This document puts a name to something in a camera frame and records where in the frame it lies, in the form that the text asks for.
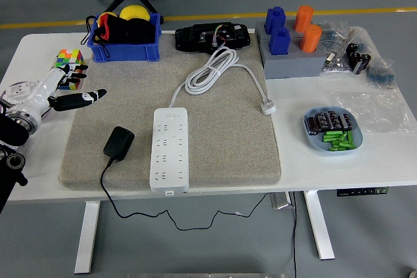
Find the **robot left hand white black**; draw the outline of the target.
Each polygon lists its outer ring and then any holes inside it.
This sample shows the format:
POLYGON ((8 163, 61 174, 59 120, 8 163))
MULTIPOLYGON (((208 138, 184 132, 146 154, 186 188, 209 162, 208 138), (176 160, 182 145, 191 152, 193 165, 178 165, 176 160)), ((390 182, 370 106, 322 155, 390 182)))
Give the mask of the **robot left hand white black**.
POLYGON ((13 106, 7 115, 15 119, 24 119, 33 124, 40 123, 42 116, 49 110, 69 111, 93 104, 103 97, 107 91, 98 89, 91 92, 71 93, 57 96, 56 91, 65 83, 76 82, 86 75, 78 72, 85 70, 85 65, 65 64, 52 68, 47 76, 36 85, 28 99, 21 104, 13 106))

